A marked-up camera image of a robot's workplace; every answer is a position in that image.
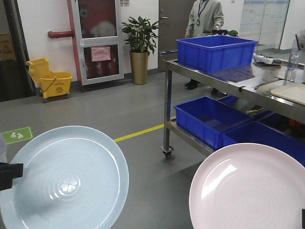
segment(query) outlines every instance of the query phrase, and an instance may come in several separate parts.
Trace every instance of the plate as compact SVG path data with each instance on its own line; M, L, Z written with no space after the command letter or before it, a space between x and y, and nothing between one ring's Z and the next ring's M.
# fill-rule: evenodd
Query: plate
M23 177L0 195L7 229L109 229L126 201L125 157L106 134L84 126L50 130L11 163Z
M260 144L221 148L199 166L189 209L194 229L301 229L305 168Z

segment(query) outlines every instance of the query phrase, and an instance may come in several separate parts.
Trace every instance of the potted plant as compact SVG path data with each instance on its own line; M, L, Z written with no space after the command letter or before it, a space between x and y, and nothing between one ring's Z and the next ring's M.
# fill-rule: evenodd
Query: potted plant
M122 32L129 34L124 40L130 44L130 61L132 68L132 82L134 84L147 83L147 63L150 51L154 54L155 39L158 36L153 32L158 29L158 21L151 24L150 19L139 17L128 18L129 23L122 22Z

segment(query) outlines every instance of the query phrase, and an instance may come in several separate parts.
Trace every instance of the metal shelf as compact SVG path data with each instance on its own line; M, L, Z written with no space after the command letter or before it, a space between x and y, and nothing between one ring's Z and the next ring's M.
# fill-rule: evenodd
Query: metal shelf
M297 70L296 82L302 83L304 65L299 65L299 68L300 70ZM175 118L171 117L173 72L204 83L221 92L234 95L240 99L264 107L265 109L272 110L288 118L305 123L305 106L275 97L270 92L274 88L283 86L285 82L283 78L286 71L286 62L282 66L259 65L253 62L250 66L205 74L199 70L178 64L176 60L167 60L165 61L165 69L164 138L162 147L165 154L170 155L172 150L172 147L169 146L170 131L173 131L206 156L214 152L205 143L177 126ZM236 82L230 81L232 76L236 76Z

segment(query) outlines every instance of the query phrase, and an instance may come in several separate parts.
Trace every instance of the green floor sign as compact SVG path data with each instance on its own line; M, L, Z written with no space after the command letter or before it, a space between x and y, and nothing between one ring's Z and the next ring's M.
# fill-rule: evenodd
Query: green floor sign
M24 141L33 138L33 134L30 127L21 128L18 130L12 130L2 133L6 144Z

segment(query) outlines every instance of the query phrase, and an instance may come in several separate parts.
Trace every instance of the plastic crate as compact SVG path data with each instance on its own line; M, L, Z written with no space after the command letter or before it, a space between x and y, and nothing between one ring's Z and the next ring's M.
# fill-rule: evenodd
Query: plastic crate
M257 41L231 36L176 40L178 63L205 73L250 65Z
M234 95L227 95L225 97L218 99L218 101L232 107L235 104L235 102L237 102L238 99L239 98ZM273 112L270 110L262 110L256 114L252 115L252 117L254 118L254 120L258 120L258 119L265 118L266 116L268 116L270 114L273 114Z
M224 133L223 139L224 146L246 142L272 146L292 156L305 166L305 144L303 142L258 121L227 131Z
M273 127L275 129L277 129L280 125L287 125L289 123L288 118L275 112L271 112L269 115L258 119L258 121L264 125Z
M223 132L252 120L251 116L207 96L174 108L177 125L213 149L223 146Z

